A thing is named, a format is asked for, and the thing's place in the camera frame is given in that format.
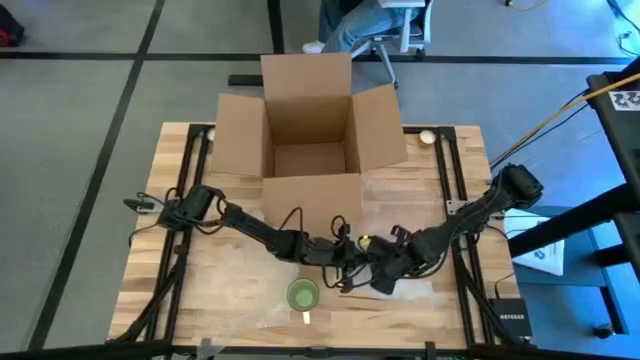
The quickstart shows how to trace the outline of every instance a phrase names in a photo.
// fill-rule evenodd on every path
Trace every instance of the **shoe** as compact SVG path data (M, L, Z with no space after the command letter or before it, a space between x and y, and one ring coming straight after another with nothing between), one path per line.
M320 54L322 49L324 49L324 43L317 40L302 45L302 52L305 54Z

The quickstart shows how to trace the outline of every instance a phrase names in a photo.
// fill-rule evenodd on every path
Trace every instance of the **cardboard box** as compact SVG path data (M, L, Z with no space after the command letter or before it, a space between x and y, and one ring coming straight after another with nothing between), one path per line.
M362 217L360 174L407 160L392 85L351 95L349 54L262 56L265 99L220 95L215 172L259 176L265 221L295 207L304 230ZM297 216L288 228L298 228Z

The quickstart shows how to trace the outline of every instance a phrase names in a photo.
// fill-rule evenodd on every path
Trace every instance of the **butcher block tabletop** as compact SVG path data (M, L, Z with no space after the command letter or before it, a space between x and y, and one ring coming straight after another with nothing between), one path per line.
M189 125L163 125L147 187L141 190L162 198L176 185ZM487 189L491 177L482 135L477 126L455 126L455 131L467 193L474 200ZM416 134L405 138L409 161L362 175L364 218L352 225L352 238L377 234L393 240L388 235L393 225L415 231L445 219L434 147L421 143ZM444 146L448 178L455 189L448 148ZM198 149L196 143L192 168ZM216 174L209 161L206 164L203 184L222 189L229 201L262 217L261 179ZM156 216L139 216L137 228L152 225ZM503 227L496 219L490 225ZM151 298L165 234L165 229L155 227L134 237L109 338L122 334ZM506 239L487 228L478 253L486 292L493 296L494 283L513 273ZM335 272L329 270L327 276L332 282ZM320 289L308 325L286 303L287 286L296 278L311 279ZM502 297L519 296L515 276L501 281L499 287ZM481 341L478 308L469 299L474 334ZM165 301L156 337L164 334L167 311ZM420 349L432 341L438 349L466 348L451 257L429 278L399 281L391 297L368 286L342 294L324 286L319 267L280 262L263 245L232 229L215 235L194 231L192 236L173 344L199 346L203 339L213 345L247 347Z

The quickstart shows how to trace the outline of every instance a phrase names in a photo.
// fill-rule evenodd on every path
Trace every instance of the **chair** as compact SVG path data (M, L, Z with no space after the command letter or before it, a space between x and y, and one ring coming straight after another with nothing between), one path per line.
M401 53L409 49L416 49L417 55L424 56L424 46L431 42L431 8L434 0L378 0L383 8L405 8L405 18L402 27L367 36L365 43L353 52L353 57L362 52L373 49L382 59L393 86L398 88L396 75L391 67L389 54L385 45L395 45ZM411 21L411 10L422 8L420 15Z

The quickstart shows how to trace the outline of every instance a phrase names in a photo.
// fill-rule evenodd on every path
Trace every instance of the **yellow cable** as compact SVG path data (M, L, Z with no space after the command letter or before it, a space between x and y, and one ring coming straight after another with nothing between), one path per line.
M544 4L548 3L548 2L549 2L549 0L544 0L540 4L534 5L534 6L530 7L530 8L523 9L523 8L519 8L519 7L513 6L513 1L512 1L512 2L509 3L509 7L512 8L513 10L518 10L518 11L530 11L530 10L533 10L533 9L535 9L535 8L537 8L539 6L542 6L542 5L544 5Z
M574 101L572 101L569 104L567 104L564 107L562 107L560 110L556 111L555 114L551 115L547 120L543 121L542 123L540 123L540 125L538 125L535 128L533 128L533 130L529 131L525 136L520 138L520 140L518 140L509 149L507 149L507 151L505 151L502 154L498 155L497 158L491 160L491 164L494 164L494 163L502 160L503 158L507 157L512 151L517 149L525 141L527 141L533 135L535 135L538 131L540 131L540 129L542 129L543 127L547 126L548 123L550 123L553 119L555 119L558 116L560 116L565 111L575 107L576 105L580 104L581 102L587 101L587 100L592 99L592 98L594 98L594 97L596 97L598 95L601 95L603 93L606 93L608 91L611 91L611 90L616 89L616 88L618 88L618 87L620 87L622 85L626 85L626 84L628 84L628 83L630 83L632 81L636 81L636 80L640 80L640 74L635 74L633 76L629 76L628 78L626 78L624 80L620 80L617 83L611 84L609 86L605 86L600 90L596 90L596 91L594 91L592 93L589 93L589 94L587 94L585 96L582 96L582 97L579 97L579 98L575 99Z

